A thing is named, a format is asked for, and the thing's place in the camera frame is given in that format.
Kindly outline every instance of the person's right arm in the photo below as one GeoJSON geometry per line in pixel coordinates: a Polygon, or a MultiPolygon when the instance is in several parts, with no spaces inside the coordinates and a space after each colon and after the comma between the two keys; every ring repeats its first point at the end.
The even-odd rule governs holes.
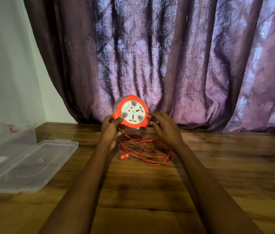
{"type": "Polygon", "coordinates": [[[177,124],[163,112],[149,113],[160,122],[151,122],[158,137],[178,156],[197,196],[203,220],[212,234],[262,234],[260,228],[202,165],[182,139],[177,124]]]}

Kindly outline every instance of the hand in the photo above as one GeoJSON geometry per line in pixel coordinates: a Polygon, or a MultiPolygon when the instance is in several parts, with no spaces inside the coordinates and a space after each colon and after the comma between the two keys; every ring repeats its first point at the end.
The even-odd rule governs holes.
{"type": "Polygon", "coordinates": [[[175,150],[179,146],[185,144],[177,124],[172,120],[171,117],[167,115],[167,113],[148,112],[148,114],[160,122],[160,126],[158,126],[153,121],[151,121],[150,124],[153,126],[158,137],[166,145],[168,145],[171,149],[175,150]]]}
{"type": "Polygon", "coordinates": [[[112,115],[109,115],[105,117],[103,121],[100,142],[106,143],[110,146],[108,152],[115,148],[116,138],[122,134],[122,132],[117,133],[117,125],[119,125],[123,119],[124,117],[120,116],[116,120],[113,120],[112,115]]]}

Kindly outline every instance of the shiny curtain fabric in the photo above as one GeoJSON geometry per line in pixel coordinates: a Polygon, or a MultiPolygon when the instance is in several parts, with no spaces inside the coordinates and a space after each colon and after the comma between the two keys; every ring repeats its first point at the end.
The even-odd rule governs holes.
{"type": "Polygon", "coordinates": [[[24,0],[79,123],[126,94],[184,128],[275,132],[275,0],[24,0]]]}

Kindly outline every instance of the electrical cord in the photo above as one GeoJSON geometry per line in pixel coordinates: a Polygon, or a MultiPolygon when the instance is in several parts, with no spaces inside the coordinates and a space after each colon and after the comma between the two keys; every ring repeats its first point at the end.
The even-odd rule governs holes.
{"type": "Polygon", "coordinates": [[[149,139],[149,138],[142,137],[142,136],[136,135],[136,134],[129,136],[120,128],[119,128],[119,130],[125,135],[119,144],[119,152],[120,152],[121,160],[125,160],[126,158],[130,158],[130,156],[133,156],[135,158],[143,160],[144,162],[146,162],[150,165],[154,165],[154,166],[167,165],[167,164],[171,163],[171,158],[170,158],[171,151],[161,145],[160,146],[161,149],[166,151],[166,153],[161,153],[154,146],[154,143],[162,142],[161,140],[149,139]],[[145,146],[147,146],[147,144],[151,145],[150,150],[145,149],[145,146]],[[137,151],[135,151],[129,147],[136,147],[138,149],[137,149],[137,151]],[[148,154],[144,154],[143,152],[155,152],[157,154],[157,156],[151,156],[148,154]],[[151,160],[154,158],[161,158],[163,160],[163,162],[151,160]]]}

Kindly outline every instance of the person's right hand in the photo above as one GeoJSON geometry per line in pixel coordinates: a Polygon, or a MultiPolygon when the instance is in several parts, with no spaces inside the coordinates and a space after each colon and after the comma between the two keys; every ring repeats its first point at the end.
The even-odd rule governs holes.
{"type": "Polygon", "coordinates": [[[151,121],[150,124],[153,126],[158,137],[166,145],[175,150],[185,144],[177,124],[167,115],[167,113],[148,112],[148,114],[160,122],[160,126],[153,121],[151,121]]]}

